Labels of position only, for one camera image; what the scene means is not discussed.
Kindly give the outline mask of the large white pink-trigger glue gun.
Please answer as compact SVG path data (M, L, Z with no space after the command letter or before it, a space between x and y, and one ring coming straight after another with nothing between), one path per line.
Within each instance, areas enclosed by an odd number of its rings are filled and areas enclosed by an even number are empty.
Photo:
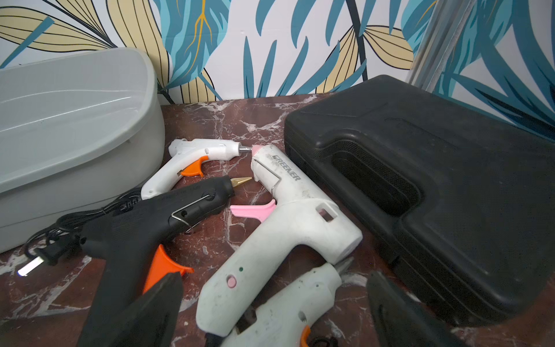
M231 207L261 224L206 282L197 302L197 326L220 337L231 332L294 247L309 246L335 265L363 239L360 228L278 147L254 146L251 170L273 201Z

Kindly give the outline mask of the grey plastic storage box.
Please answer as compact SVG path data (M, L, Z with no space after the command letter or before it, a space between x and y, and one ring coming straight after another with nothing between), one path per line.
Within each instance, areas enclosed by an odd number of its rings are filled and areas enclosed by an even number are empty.
M1 250L100 208L159 170L166 139L148 56L108 49L1 71Z

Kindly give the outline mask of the black orange-trigger glue gun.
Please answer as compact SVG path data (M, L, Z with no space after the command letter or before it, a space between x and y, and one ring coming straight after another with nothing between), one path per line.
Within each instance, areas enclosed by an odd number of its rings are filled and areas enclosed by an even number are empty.
M143 200L125 213L111 213L85 224L84 253L105 260L78 346L102 346L101 335L125 309L165 275L192 273L175 263L162 245L219 214L246 177L221 176Z

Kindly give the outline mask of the black plastic tool case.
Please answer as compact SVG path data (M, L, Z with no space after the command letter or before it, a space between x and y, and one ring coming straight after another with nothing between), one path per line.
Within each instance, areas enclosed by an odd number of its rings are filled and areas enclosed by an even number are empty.
M287 156L453 325L528 309L554 273L554 144L381 75L286 117Z

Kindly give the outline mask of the small white orange-trigger glue gun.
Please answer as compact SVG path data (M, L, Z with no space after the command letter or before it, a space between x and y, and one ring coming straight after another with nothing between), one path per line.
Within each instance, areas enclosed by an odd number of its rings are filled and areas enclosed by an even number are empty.
M148 200L169 192L182 177L203 177L201 167L205 161L231 160L250 153L251 149L232 140L176 139L169 145L170 160L144 183L141 199Z

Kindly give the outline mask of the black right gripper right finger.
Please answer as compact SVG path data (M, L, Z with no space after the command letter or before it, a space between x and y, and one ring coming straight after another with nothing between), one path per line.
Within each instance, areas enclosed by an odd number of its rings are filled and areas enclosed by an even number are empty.
M367 296L381 346L465 345L379 271L369 274Z

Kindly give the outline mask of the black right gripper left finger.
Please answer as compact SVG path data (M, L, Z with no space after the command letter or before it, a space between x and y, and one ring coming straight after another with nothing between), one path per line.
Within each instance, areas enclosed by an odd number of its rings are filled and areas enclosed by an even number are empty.
M101 335L101 345L170 346L182 294L181 275L165 275L119 315Z

